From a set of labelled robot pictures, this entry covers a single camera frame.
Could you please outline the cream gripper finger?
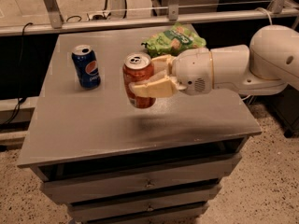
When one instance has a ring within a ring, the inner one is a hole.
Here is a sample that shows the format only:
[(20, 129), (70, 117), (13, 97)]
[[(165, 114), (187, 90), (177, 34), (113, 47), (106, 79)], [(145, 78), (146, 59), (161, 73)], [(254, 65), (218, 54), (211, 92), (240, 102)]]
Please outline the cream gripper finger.
[(172, 66), (175, 56), (170, 54), (155, 57), (151, 60), (154, 67), (154, 77), (165, 77), (172, 75)]
[(129, 89), (137, 97), (166, 98), (178, 92), (178, 81), (175, 77), (164, 76), (146, 83), (131, 82)]

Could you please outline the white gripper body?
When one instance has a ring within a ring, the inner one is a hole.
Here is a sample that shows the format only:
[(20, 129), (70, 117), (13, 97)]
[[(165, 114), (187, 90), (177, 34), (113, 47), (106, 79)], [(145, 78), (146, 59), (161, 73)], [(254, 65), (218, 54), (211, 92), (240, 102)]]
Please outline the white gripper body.
[(188, 95), (207, 94), (212, 90), (212, 58), (207, 48), (187, 49), (172, 62), (171, 74), (178, 90)]

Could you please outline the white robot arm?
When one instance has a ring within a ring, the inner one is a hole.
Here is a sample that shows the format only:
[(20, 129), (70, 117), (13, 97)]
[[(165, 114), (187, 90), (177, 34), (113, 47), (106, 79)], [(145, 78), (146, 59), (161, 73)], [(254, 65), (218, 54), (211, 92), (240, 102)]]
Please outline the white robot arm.
[(153, 77), (131, 82), (140, 97), (164, 98), (227, 89), (241, 95), (272, 95), (287, 86), (299, 90), (299, 33), (282, 25), (258, 30), (249, 45), (188, 49), (152, 60)]

